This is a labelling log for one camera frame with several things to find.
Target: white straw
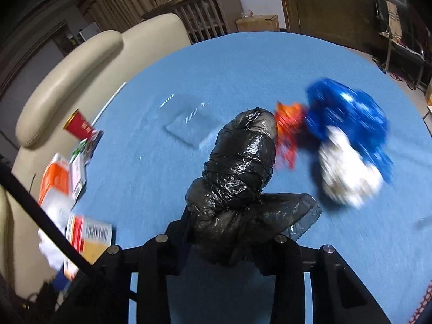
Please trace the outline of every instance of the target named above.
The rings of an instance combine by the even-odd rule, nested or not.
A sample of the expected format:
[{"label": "white straw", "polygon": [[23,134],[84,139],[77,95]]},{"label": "white straw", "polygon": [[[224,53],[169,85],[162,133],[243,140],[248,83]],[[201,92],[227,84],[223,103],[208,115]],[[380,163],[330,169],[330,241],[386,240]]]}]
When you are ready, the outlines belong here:
[{"label": "white straw", "polygon": [[94,119],[94,121],[92,122],[92,126],[94,127],[96,122],[98,121],[98,119],[101,117],[102,113],[106,110],[106,108],[108,107],[108,105],[112,102],[112,100],[114,99],[114,97],[117,96],[117,94],[120,92],[120,90],[126,85],[126,82],[124,82],[117,90],[116,92],[114,92],[114,94],[111,96],[111,98],[108,100],[108,102],[105,104],[105,106],[101,109],[101,111],[98,113],[98,115],[96,116],[96,118]]}]

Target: round table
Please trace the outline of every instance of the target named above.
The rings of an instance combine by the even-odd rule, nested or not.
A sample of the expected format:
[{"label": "round table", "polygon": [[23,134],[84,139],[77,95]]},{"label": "round table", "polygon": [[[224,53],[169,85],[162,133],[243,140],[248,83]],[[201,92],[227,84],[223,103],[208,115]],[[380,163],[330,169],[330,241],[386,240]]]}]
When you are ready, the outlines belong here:
[{"label": "round table", "polygon": [[[361,89],[382,107],[390,122],[385,150],[394,162],[393,182],[360,210],[337,206],[321,193],[316,148],[300,148],[295,169],[275,169],[264,192],[316,197],[323,214],[298,243],[332,244],[390,321],[406,323],[432,274],[431,137],[391,79],[332,43],[291,33],[237,33],[186,47],[144,69],[96,125],[105,134],[74,212],[111,223],[123,248],[144,244],[181,217],[185,192],[214,145],[196,150],[166,133],[152,119],[162,98],[195,95],[222,127],[256,106],[273,111],[277,101],[307,103],[306,88],[322,77]],[[305,277],[306,322],[312,323]],[[253,264],[222,268],[194,252],[182,275],[168,279],[173,323],[267,323],[273,292],[274,277],[262,277]],[[130,322],[134,316],[132,303]]]}]

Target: bolt head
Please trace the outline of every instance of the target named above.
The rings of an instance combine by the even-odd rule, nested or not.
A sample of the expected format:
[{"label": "bolt head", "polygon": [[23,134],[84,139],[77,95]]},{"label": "bolt head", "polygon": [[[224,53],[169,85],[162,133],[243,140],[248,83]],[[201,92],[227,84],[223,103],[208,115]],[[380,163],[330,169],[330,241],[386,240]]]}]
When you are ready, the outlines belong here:
[{"label": "bolt head", "polygon": [[287,241],[287,237],[285,235],[279,234],[276,235],[274,237],[274,240],[278,243],[278,244],[283,244]]},{"label": "bolt head", "polygon": [[323,250],[325,253],[328,253],[328,254],[332,254],[335,251],[335,249],[332,245],[324,245]]},{"label": "bolt head", "polygon": [[156,242],[159,242],[160,244],[168,241],[168,236],[165,234],[159,234],[155,237]]},{"label": "bolt head", "polygon": [[120,247],[118,247],[117,245],[112,245],[107,248],[107,252],[109,254],[116,254],[118,251],[120,251]]}]

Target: white tissue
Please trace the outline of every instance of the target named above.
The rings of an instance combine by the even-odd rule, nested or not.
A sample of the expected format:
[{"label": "white tissue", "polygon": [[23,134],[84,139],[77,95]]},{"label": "white tissue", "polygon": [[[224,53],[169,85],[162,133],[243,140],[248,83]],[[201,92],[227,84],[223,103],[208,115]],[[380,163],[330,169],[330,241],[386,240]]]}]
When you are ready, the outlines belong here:
[{"label": "white tissue", "polygon": [[[68,219],[60,209],[52,206],[45,211],[55,226],[63,233],[68,225]],[[64,254],[58,249],[54,242],[47,237],[42,229],[38,230],[40,237],[39,250],[46,257],[51,268],[59,271],[64,263]]]},{"label": "white tissue", "polygon": [[381,173],[373,164],[363,162],[341,129],[327,129],[328,141],[319,149],[324,192],[333,201],[359,208],[378,193],[383,182]]}]

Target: blue plastic bag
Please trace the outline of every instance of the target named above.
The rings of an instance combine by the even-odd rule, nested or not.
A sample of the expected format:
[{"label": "blue plastic bag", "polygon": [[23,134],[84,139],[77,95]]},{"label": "blue plastic bag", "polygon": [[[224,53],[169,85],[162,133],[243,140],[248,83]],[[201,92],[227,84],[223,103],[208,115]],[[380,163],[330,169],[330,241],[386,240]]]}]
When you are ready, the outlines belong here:
[{"label": "blue plastic bag", "polygon": [[384,181],[392,177],[393,162],[383,151],[387,118],[372,97],[360,90],[325,78],[307,90],[309,111],[305,117],[312,134],[327,139],[327,126],[337,126],[365,161],[373,163]]}]

